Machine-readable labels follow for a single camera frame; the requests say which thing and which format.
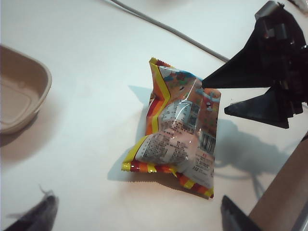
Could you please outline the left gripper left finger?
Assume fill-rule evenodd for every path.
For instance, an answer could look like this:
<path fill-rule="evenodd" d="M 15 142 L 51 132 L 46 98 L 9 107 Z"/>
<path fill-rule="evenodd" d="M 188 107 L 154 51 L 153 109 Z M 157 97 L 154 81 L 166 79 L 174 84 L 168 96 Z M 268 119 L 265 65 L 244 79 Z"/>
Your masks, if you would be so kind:
<path fill-rule="evenodd" d="M 51 231 L 58 212 L 59 197 L 53 190 L 44 190 L 42 199 L 28 211 L 8 214 L 8 218 L 14 218 L 15 222 L 5 228 L 5 231 Z"/>

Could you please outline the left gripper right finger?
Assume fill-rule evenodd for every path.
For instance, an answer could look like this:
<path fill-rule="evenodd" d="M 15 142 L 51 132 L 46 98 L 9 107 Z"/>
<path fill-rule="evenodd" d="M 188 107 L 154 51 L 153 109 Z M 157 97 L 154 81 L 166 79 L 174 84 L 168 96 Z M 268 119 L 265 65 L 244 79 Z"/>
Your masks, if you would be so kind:
<path fill-rule="evenodd" d="M 224 231 L 260 231 L 258 227 L 228 196 L 221 203 L 222 228 Z"/>

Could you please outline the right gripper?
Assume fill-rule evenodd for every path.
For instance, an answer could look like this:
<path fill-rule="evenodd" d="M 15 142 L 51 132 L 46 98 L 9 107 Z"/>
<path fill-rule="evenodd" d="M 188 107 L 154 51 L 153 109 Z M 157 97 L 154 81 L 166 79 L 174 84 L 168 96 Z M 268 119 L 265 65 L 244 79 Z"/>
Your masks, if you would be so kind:
<path fill-rule="evenodd" d="M 231 104 L 227 115 L 289 128 L 288 117 L 308 101 L 308 45 L 303 31 L 282 3 L 269 0 L 256 14 L 245 46 L 202 81 L 216 89 L 266 88 L 265 94 Z"/>

